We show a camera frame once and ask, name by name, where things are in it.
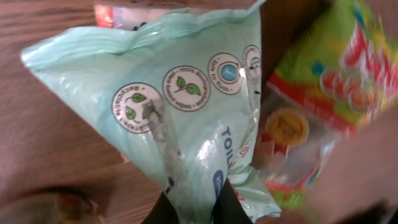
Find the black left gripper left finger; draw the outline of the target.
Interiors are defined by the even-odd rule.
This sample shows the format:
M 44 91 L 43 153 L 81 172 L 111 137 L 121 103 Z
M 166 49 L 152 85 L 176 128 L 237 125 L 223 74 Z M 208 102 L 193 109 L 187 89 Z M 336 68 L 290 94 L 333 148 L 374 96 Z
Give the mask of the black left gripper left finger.
M 160 194 L 152 210 L 141 224 L 179 224 L 177 213 L 166 194 Z

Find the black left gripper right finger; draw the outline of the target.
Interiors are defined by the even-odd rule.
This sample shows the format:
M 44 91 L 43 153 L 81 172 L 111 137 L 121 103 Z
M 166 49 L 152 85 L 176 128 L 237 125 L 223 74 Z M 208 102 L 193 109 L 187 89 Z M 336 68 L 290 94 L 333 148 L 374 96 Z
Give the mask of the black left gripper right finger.
M 223 189 L 213 208 L 214 224 L 252 224 L 252 221 L 243 210 L 229 180 L 223 185 Z

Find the mint green wipes pack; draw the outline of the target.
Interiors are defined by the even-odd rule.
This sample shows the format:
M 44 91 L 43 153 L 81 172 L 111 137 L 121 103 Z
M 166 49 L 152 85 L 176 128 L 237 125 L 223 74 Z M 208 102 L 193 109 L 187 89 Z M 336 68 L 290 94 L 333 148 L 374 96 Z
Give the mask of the mint green wipes pack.
M 279 206 L 250 166 L 261 99 L 260 1 L 182 1 L 139 30 L 74 27 L 24 66 L 156 181 L 181 223 L 213 223 L 226 180 L 249 219 Z

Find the Haribo gummy worms bag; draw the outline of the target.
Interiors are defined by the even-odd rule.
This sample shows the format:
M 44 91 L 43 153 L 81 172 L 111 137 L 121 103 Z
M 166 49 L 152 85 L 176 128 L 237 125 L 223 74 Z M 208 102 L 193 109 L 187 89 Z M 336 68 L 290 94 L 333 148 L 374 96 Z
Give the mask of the Haribo gummy worms bag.
M 297 208 L 335 144 L 397 99 L 397 45 L 364 1 L 335 1 L 282 56 L 253 154 L 278 206 Z

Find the red white small carton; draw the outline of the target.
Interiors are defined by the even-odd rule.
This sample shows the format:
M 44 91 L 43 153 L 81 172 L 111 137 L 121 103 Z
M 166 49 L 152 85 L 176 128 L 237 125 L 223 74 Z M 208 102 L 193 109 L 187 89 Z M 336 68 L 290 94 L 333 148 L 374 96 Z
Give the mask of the red white small carton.
M 184 7 L 176 2 L 96 2 L 93 6 L 98 27 L 133 31 Z

